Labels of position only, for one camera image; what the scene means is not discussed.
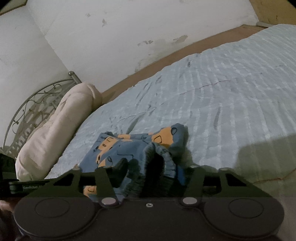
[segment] beige pillow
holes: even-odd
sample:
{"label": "beige pillow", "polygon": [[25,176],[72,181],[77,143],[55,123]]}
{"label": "beige pillow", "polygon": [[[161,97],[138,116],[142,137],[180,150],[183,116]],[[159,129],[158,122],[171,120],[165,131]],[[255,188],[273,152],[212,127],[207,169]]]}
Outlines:
{"label": "beige pillow", "polygon": [[62,98],[49,120],[34,131],[20,150],[15,168],[21,181],[47,176],[82,122],[102,104],[95,86],[81,83]]}
{"label": "beige pillow", "polygon": [[55,110],[52,111],[52,112],[50,113],[49,117],[46,118],[44,121],[42,121],[42,122],[39,124],[39,126],[37,126],[37,127],[31,132],[31,134],[29,135],[27,141],[32,137],[32,135],[33,135],[33,134],[34,134],[39,128],[43,127],[43,125],[44,125],[46,122],[48,122],[48,120],[49,120],[50,117],[54,114],[54,112],[55,112]]}

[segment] patterned fabric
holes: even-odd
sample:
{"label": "patterned fabric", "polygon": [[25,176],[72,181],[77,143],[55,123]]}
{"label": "patterned fabric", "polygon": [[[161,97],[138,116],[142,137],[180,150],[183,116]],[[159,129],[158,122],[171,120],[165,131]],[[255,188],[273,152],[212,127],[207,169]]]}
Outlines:
{"label": "patterned fabric", "polygon": [[[93,172],[97,167],[114,167],[122,158],[126,158],[128,173],[121,187],[115,188],[115,193],[120,199],[123,196],[138,196],[144,187],[149,163],[163,160],[159,173],[171,179],[176,177],[174,161],[181,158],[185,145],[185,128],[180,124],[163,128],[156,133],[101,133],[79,167],[82,172]],[[95,200],[96,187],[86,186],[84,194]]]}

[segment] metal headboard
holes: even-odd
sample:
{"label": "metal headboard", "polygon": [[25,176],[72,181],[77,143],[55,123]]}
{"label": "metal headboard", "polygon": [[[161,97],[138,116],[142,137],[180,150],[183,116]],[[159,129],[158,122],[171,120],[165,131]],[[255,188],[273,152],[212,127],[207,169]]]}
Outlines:
{"label": "metal headboard", "polygon": [[[73,71],[68,75],[69,79],[46,85],[26,99],[11,119],[0,152],[14,159],[17,158],[20,149],[34,129],[56,110],[63,96],[73,86],[81,83]],[[8,138],[13,140],[10,146],[5,145]]]}

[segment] floor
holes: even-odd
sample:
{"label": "floor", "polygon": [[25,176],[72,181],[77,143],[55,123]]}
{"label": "floor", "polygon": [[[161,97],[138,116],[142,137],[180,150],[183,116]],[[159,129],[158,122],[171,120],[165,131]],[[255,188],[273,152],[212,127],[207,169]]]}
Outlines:
{"label": "floor", "polygon": [[269,24],[296,24],[295,1],[250,0],[260,22]]}
{"label": "floor", "polygon": [[242,25],[240,27],[219,33],[212,37],[203,39],[196,43],[193,43],[179,51],[164,57],[153,64],[143,68],[142,70],[130,75],[126,79],[122,80],[115,86],[103,92],[103,103],[108,103],[114,100],[122,92],[126,91],[128,88],[132,87],[141,80],[147,79],[158,71],[162,70],[164,67],[171,65],[172,63],[183,59],[184,57],[194,54],[201,53],[206,49],[215,48],[225,43],[236,42],[241,39],[247,38],[261,30],[263,27]]}

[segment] silver button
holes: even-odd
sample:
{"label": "silver button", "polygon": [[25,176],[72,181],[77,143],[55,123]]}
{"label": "silver button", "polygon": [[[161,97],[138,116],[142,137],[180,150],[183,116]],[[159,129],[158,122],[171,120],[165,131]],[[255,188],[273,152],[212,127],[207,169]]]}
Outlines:
{"label": "silver button", "polygon": [[153,204],[152,203],[147,203],[146,207],[153,207]]}
{"label": "silver button", "polygon": [[192,204],[196,204],[197,203],[197,199],[194,197],[185,197],[183,198],[183,203],[187,204],[187,205],[192,205]]}
{"label": "silver button", "polygon": [[102,199],[102,204],[104,205],[113,205],[116,203],[116,199],[112,197],[105,197]]}

